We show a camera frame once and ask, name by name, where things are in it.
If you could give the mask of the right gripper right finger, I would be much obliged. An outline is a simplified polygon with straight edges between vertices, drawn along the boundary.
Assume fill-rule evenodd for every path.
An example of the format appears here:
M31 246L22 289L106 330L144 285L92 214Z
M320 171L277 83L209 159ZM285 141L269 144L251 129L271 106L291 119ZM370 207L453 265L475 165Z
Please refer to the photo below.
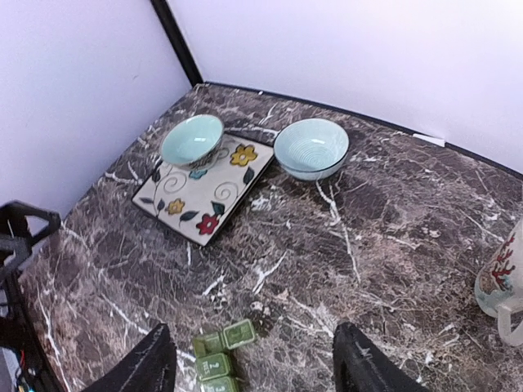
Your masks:
M333 334L333 374L336 391L427 391L348 321L339 323Z

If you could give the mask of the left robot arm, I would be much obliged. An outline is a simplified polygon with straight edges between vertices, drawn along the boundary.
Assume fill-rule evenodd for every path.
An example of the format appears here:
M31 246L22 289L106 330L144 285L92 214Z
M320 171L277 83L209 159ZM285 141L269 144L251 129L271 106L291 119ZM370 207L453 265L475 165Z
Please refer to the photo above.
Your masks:
M60 214L21 201L1 206L1 347L16 357L14 391L62 391L22 295L21 266L54 234Z

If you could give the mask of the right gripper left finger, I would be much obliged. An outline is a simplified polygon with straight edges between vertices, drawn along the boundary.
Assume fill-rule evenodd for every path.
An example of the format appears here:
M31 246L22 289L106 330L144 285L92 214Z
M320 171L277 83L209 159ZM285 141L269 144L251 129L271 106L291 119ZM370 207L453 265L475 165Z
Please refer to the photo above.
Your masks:
M170 391L175 390L177 348L169 327L160 323L106 375L84 391Z

